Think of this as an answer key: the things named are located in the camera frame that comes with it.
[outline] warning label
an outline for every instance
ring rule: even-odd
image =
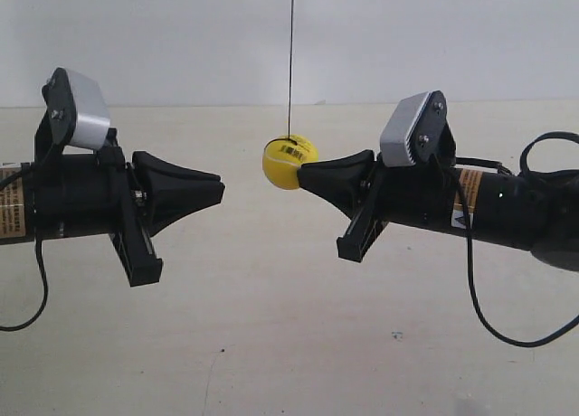
[[[477,197],[479,195],[479,188],[480,188],[480,178],[482,178],[482,172],[478,170],[464,169],[460,173],[460,185],[462,185],[462,189],[464,190],[464,195],[467,198],[467,204],[469,206],[470,227],[472,227],[472,217],[474,214],[474,210],[477,206]],[[451,226],[460,229],[467,228],[464,219],[464,211],[462,209],[462,203],[460,202],[460,196],[458,192],[454,196],[454,205],[452,206]]]
[[[0,179],[17,173],[20,165],[0,165]],[[26,235],[24,222],[24,190],[22,179],[0,191],[0,238],[17,238]]]

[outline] hanging yellow ball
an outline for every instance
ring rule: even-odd
[[[261,165],[268,180],[283,190],[299,188],[298,169],[318,161],[318,150],[305,137],[292,134],[274,138],[263,149]]]

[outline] yellow ball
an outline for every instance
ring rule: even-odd
[[[263,173],[276,187],[284,190],[299,188],[298,169],[305,163],[318,161],[318,150],[303,136],[280,136],[263,149]]]

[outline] robotic arm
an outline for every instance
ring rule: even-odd
[[[44,297],[42,241],[108,234],[131,287],[157,283],[163,268],[151,238],[191,213],[217,205],[219,175],[171,165],[137,151],[127,162],[96,81],[57,68],[42,89],[46,111],[34,161],[0,165],[0,244],[36,240]],[[65,154],[65,147],[88,150]]]
[[[520,157],[520,174],[501,163],[457,158],[440,91],[400,101],[380,136],[380,152],[365,150],[298,171],[299,186],[332,203],[350,220],[337,239],[338,257],[362,262],[389,223],[466,236],[470,294],[488,331],[511,345],[545,345],[579,324],[579,316],[532,342],[503,336],[480,310],[474,288],[472,240],[521,251],[559,269],[579,271],[579,170],[531,171],[527,156],[538,142],[579,136],[538,137]],[[495,172],[473,170],[482,166]]]

